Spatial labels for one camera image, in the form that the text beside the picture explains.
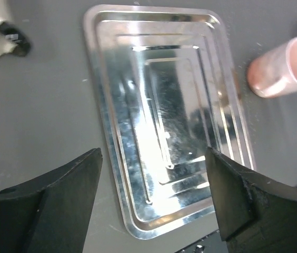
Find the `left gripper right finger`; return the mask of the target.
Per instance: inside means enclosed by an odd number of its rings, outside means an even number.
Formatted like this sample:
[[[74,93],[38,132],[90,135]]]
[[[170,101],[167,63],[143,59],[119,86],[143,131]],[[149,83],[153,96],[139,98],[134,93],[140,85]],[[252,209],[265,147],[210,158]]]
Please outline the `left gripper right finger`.
[[[297,252],[297,185],[277,182],[212,148],[205,163],[229,252]]]

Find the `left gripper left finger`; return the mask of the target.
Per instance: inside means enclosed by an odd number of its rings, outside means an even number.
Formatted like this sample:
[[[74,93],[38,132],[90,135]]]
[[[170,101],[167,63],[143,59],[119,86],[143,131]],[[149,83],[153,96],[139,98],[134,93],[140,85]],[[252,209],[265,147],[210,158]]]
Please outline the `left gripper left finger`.
[[[71,162],[0,191],[0,252],[82,252],[103,156]]]

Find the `pink mug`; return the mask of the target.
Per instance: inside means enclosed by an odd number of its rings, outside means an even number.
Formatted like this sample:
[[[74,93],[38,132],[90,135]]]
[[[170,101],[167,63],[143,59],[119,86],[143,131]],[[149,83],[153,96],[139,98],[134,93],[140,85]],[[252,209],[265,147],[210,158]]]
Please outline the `pink mug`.
[[[297,92],[297,37],[253,60],[247,83],[262,98]]]

